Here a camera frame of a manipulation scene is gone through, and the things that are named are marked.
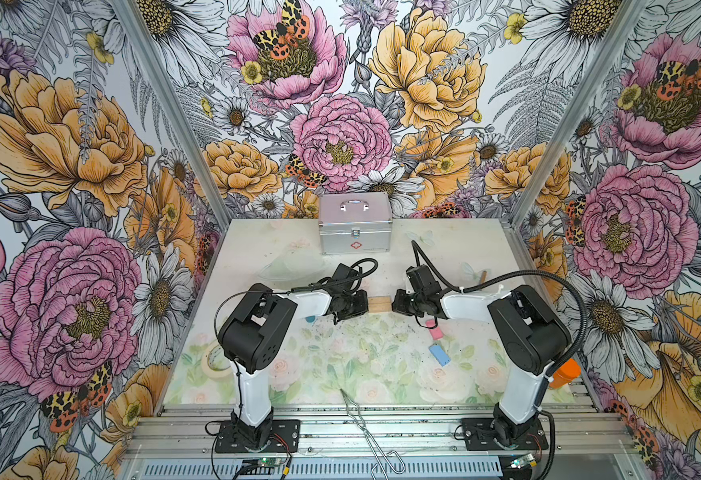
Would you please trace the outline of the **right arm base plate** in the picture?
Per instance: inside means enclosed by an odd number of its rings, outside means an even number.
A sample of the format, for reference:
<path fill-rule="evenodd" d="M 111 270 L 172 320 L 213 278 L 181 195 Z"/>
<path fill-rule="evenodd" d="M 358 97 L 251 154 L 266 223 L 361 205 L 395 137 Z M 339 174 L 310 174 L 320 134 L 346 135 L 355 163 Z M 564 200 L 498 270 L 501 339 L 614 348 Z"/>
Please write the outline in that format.
<path fill-rule="evenodd" d="M 468 417 L 461 420 L 460 429 L 468 451 L 541 451 L 548 448 L 548 440 L 537 417 L 520 425 L 504 418 Z"/>

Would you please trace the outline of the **natural wood block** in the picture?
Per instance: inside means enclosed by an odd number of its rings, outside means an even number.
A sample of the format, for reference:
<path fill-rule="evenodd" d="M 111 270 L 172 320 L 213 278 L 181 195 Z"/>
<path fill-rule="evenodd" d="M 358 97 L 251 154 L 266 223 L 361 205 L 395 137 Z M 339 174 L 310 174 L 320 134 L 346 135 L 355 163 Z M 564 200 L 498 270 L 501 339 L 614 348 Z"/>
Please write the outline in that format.
<path fill-rule="evenodd" d="M 390 305 L 391 299 L 389 296 L 374 296 L 368 298 L 371 305 Z"/>
<path fill-rule="evenodd" d="M 390 304 L 370 304 L 370 306 L 368 307 L 369 313 L 384 313 L 384 312 L 390 312 L 390 311 L 391 311 Z"/>

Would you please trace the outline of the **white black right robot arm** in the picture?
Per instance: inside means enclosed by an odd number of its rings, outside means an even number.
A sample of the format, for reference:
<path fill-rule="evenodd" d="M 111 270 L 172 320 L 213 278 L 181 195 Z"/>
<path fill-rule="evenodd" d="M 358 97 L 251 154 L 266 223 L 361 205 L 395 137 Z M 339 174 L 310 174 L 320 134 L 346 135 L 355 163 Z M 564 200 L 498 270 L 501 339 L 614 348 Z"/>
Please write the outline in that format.
<path fill-rule="evenodd" d="M 580 291 L 572 282 L 540 270 L 518 270 L 474 286 L 458 287 L 446 280 L 416 241 L 411 246 L 415 265 L 406 270 L 408 288 L 396 291 L 392 311 L 414 318 L 418 326 L 429 330 L 436 330 L 441 320 L 493 325 L 511 366 L 487 433 L 501 449 L 520 446 L 535 429 L 554 374 L 584 344 L 588 320 Z M 532 286 L 489 292 L 506 280 L 528 276 L 555 282 L 573 298 L 579 314 L 576 336 Z"/>

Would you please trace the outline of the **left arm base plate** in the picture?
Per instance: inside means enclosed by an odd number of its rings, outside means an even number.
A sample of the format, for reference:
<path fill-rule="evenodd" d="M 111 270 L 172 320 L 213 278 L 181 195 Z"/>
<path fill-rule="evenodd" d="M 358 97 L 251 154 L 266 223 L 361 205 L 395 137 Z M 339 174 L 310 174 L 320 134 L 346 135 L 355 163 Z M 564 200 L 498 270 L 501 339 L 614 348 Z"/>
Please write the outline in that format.
<path fill-rule="evenodd" d="M 214 432 L 216 454 L 296 453 L 300 445 L 300 420 L 266 420 L 260 427 L 222 421 Z"/>

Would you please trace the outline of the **pink rectangular block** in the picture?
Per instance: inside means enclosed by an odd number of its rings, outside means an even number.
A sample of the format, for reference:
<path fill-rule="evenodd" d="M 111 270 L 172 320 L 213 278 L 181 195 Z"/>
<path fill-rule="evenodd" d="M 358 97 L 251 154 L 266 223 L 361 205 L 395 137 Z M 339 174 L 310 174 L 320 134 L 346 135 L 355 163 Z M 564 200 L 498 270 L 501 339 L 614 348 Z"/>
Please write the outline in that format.
<path fill-rule="evenodd" d="M 437 341 L 443 337 L 443 332 L 440 328 L 433 328 L 429 330 L 429 333 L 433 340 Z"/>

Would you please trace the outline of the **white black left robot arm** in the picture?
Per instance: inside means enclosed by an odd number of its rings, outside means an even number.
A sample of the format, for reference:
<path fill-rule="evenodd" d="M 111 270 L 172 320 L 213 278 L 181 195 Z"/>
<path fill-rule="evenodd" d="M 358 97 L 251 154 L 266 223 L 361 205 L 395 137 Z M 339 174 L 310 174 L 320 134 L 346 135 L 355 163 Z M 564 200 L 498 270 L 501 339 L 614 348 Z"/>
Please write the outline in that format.
<path fill-rule="evenodd" d="M 362 280 L 374 274 L 378 262 L 362 258 L 340 264 L 330 277 L 306 286 L 276 291 L 256 283 L 232 295 L 240 300 L 222 326 L 214 327 L 218 345 L 234 370 L 232 439 L 258 451 L 272 438 L 274 408 L 270 400 L 268 368 L 274 363 L 292 321 L 330 316 L 335 324 L 368 312 Z"/>

